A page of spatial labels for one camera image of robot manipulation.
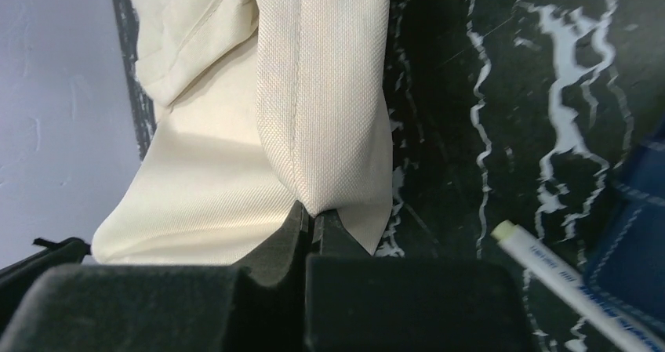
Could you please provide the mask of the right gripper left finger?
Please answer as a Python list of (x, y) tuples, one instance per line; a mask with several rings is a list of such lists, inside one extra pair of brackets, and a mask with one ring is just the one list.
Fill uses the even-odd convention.
[(4, 351), (299, 351), (311, 218), (230, 266), (61, 265), (27, 291)]

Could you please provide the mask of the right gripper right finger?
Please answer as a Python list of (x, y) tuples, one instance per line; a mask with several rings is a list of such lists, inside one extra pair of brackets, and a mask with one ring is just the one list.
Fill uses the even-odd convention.
[(530, 351), (510, 274), (483, 261), (376, 258), (336, 211), (314, 220), (306, 260), (308, 351)]

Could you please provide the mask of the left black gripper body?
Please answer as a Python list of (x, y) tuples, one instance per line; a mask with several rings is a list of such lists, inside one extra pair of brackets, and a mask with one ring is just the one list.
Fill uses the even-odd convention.
[(90, 244), (80, 238), (54, 242), (36, 238), (42, 251), (1, 269), (1, 329), (7, 325), (27, 290), (47, 270), (64, 264), (80, 264), (91, 254)]

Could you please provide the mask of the beige canvas backpack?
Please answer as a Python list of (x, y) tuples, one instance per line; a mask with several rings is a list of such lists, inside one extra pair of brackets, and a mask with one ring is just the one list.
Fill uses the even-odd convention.
[(374, 253), (391, 214), (389, 0), (130, 0), (158, 121), (102, 264), (219, 264), (300, 203)]

